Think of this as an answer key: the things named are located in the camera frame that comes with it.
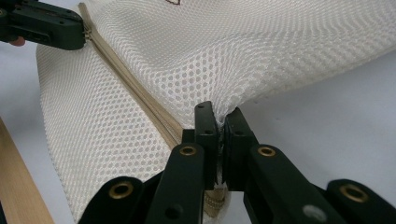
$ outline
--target black clamp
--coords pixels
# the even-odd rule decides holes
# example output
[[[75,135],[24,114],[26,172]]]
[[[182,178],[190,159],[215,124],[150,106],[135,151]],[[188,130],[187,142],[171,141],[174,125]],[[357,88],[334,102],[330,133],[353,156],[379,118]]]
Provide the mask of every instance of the black clamp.
[[[276,147],[261,145],[236,108],[220,142],[212,105],[195,107],[195,130],[171,152],[163,172],[142,183],[118,177],[88,204],[85,223],[202,223],[204,190],[213,189],[219,147],[223,182],[244,191],[252,223],[396,223],[396,209],[360,183],[334,180],[326,190],[311,183]]]
[[[0,0],[0,40],[18,36],[58,49],[82,49],[82,18],[74,11],[35,0]]]

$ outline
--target white background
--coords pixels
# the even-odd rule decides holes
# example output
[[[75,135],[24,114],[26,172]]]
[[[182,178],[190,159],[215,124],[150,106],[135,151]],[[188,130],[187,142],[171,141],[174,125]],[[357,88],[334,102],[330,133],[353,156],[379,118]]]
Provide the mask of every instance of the white background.
[[[78,1],[47,3],[72,7]],[[56,223],[73,223],[50,161],[35,44],[0,43],[0,116]],[[396,51],[338,77],[241,106],[261,143],[282,149],[312,183],[349,178],[396,205]],[[242,194],[223,223],[249,223]]]

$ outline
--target wooden stick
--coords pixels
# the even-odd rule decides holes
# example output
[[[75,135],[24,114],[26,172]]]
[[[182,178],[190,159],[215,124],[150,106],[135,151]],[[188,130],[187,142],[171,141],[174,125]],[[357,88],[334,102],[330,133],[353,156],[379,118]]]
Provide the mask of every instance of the wooden stick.
[[[0,202],[7,223],[53,223],[47,206],[1,118]]]

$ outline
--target zipper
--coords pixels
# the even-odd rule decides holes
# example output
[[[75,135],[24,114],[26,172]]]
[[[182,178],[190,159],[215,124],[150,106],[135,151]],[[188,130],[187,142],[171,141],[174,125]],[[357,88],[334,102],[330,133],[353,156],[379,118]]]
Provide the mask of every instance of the zipper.
[[[100,36],[92,22],[87,6],[78,4],[84,20],[85,38],[91,41],[98,55],[114,71],[124,87],[132,94],[142,109],[153,122],[166,144],[172,149],[181,143],[183,128],[139,83],[114,50]],[[214,189],[205,192],[204,211],[210,217],[216,217],[224,205],[226,189]]]

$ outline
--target mesh fabric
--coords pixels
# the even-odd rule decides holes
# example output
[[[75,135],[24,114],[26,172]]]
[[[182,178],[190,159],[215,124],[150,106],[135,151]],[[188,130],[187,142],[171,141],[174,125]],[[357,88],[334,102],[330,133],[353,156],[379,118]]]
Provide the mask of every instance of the mesh fabric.
[[[101,36],[184,128],[212,101],[221,125],[246,100],[298,88],[396,46],[393,0],[88,1]],[[40,47],[42,107],[54,165],[76,220],[110,178],[143,180],[169,148],[96,55]]]

